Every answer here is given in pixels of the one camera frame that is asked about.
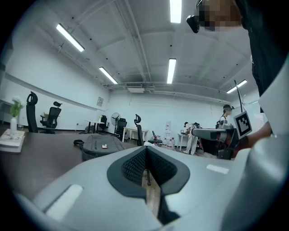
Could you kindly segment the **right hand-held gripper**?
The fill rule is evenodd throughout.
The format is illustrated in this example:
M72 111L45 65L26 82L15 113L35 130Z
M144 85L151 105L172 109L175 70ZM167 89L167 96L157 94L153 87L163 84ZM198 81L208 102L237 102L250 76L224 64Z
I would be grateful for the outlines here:
M238 146L240 139L252 132L252 126L246 111L233 117L234 124L227 120L219 122L218 129L193 129L192 135L212 141L219 141L216 147L217 158L231 159L234 149Z

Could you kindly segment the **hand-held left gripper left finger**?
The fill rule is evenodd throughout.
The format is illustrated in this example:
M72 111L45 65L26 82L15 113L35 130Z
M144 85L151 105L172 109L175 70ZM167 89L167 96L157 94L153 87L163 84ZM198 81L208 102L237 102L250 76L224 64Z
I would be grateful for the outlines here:
M46 186L33 200L69 231L156 231L161 222L142 187L146 147L85 161Z

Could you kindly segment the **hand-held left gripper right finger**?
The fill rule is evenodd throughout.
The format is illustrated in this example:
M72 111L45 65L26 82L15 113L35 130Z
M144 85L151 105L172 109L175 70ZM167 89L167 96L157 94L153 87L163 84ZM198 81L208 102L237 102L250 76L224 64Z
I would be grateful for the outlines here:
M217 189L235 170L237 160L196 157L147 147L148 169L160 188L157 231L216 195Z

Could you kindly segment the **grey fabric backpack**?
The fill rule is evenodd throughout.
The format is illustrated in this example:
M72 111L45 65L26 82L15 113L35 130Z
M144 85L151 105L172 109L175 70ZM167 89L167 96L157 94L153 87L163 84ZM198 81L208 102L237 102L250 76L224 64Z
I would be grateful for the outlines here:
M122 142L113 136L90 134L85 141L77 139L73 143L80 148L83 161L125 150ZM102 148L104 144L107 145L107 149Z

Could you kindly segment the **person's right forearm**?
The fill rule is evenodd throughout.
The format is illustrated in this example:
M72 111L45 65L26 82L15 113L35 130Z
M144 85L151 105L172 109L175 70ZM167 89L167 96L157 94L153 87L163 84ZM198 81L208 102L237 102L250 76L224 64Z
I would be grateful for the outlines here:
M233 156L236 157L240 150L252 148L260 139L270 137L271 133L272 129L270 123L266 122L258 131L244 136L239 140L239 143L233 152Z

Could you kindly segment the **small white table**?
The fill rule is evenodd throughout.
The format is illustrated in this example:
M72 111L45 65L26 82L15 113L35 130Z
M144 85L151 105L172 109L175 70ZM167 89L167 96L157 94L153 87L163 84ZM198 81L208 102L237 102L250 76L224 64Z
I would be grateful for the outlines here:
M178 134L177 148L181 151L183 148L186 148L188 142L188 135Z
M90 133L91 127L93 128L93 131L92 131L93 134L98 133L98 125L99 125L99 123L101 123L100 120L99 121L85 120L85 121L88 122L88 129L86 131L87 134Z

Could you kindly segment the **ceiling light panel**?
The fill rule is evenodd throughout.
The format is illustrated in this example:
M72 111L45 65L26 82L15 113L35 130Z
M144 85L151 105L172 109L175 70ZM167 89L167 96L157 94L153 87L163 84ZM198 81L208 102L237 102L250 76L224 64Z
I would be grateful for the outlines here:
M227 94L230 94L230 93L236 91L237 88L239 88L239 87L245 85L246 83L247 83L247 80L243 80L242 82L236 84L235 87L233 87L233 88L231 88L230 90L228 90L226 93L227 93Z
M176 62L177 62L177 60L174 58L169 59L167 84L172 84L172 80L173 80L173 76L174 76L174 72L175 72L175 67L176 67Z
M103 67L100 67L99 70L100 70L113 84L118 84L118 82L117 82Z
M56 26L59 31L78 51L83 52L85 48L59 23Z
M182 0L169 0L169 3L170 3L170 21L171 21L171 23L181 23Z

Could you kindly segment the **white desk with wooden top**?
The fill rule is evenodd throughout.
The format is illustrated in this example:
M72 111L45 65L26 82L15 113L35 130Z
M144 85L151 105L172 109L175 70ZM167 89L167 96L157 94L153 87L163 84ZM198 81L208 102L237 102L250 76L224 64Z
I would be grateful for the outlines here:
M125 141L125 132L128 131L129 132L129 138L133 138L133 135L132 133L133 132L137 132L137 128L129 128L129 127L124 127L124 130L123 130L123 136L122 136L122 142ZM145 142L147 140L147 133L148 133L148 130L142 130L142 138L143 138L143 141Z

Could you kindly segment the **black standing fan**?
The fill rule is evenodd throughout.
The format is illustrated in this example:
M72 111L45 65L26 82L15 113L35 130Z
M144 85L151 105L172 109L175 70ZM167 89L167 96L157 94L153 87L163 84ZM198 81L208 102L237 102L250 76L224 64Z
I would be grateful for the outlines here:
M114 136L118 136L116 133L117 130L117 123L120 119L120 114L119 113L113 113L111 116L111 124L114 126Z

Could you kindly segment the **ceiling air conditioner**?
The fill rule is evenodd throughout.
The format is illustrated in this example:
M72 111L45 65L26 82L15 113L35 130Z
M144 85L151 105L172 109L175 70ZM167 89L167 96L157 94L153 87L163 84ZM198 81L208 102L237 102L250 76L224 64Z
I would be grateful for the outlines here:
M127 83L127 90L131 93L144 93L145 88L142 83Z

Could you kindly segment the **black high-back office chair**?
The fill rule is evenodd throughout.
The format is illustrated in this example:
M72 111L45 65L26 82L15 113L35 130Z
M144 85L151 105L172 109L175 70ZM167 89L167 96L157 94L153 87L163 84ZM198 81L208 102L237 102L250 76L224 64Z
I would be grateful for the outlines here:
M35 117L35 105L37 104L37 102L38 102L37 95L31 91L31 93L27 97L27 104L26 104L28 130L31 133L38 133L38 127Z

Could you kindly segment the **person's black shirt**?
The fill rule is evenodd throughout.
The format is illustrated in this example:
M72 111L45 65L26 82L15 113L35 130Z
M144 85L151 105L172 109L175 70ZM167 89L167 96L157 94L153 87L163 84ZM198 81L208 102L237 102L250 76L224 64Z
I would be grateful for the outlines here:
M272 84L289 52L289 5L285 0L235 0L248 31L252 74L262 95Z

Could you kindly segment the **white flower bouquet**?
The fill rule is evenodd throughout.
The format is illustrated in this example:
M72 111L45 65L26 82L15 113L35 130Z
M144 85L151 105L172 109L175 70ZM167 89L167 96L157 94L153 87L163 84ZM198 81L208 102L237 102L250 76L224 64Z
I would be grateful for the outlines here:
M19 96L14 96L12 98L13 105L11 106L10 113L12 117L17 117L20 114L20 111L25 106L24 102L20 99Z

